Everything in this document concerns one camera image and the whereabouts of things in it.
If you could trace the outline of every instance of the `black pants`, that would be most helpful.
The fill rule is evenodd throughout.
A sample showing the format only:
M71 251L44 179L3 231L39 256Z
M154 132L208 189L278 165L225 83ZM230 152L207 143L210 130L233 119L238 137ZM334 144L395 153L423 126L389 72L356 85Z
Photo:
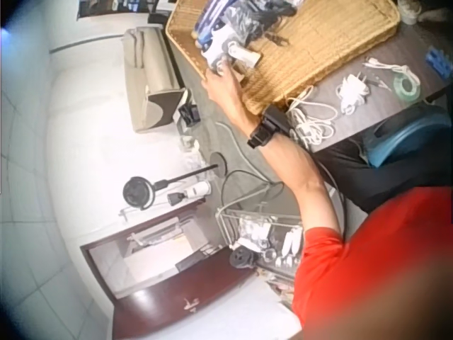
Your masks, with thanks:
M346 140L314 154L335 179L338 190L366 213L416 186L452 185L452 133L436 135L404 158L370 167L357 145ZM332 180L320 167L327 183Z

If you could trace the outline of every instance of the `woven basket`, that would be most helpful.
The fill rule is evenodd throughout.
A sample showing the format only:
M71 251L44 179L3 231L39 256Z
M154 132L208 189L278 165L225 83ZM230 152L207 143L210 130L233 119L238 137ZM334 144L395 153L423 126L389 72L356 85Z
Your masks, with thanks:
M190 36L207 0L178 0L166 33L200 76L207 63ZM396 33L400 16L391 0L306 0L295 17L276 30L289 40L278 47L264 38L248 48L263 57L255 69L245 69L243 100L254 114L269 104L285 106L352 58Z

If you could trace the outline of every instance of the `clear tape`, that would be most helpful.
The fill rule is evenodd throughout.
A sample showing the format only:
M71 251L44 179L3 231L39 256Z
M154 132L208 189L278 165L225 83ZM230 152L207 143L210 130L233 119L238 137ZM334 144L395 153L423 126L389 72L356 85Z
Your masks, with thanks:
M405 89L403 82L409 82L411 84L411 90ZM394 90L396 95L407 103L416 101L420 97L420 84L414 79L405 74L397 74L394 78Z

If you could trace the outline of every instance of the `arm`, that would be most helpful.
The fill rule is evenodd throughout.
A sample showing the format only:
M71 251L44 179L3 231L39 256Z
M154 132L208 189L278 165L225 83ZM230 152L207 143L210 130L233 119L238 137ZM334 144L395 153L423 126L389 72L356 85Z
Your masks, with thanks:
M260 118L248 112L241 101L241 87L230 66L222 65L223 76L207 70L202 82L211 100L216 102L230 121L247 137ZM313 227L328 227L340 234L338 220L324 181L310 155L289 138L276 134L260 147L263 156L280 179L291 189L299 204L305 232Z

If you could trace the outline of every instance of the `beige couch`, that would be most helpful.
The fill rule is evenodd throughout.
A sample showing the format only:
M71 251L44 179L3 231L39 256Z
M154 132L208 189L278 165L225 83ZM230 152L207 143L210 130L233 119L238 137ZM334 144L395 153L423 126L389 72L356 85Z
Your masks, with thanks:
M143 27L126 31L122 39L127 99L137 133L171 123L185 98L162 34L159 28Z

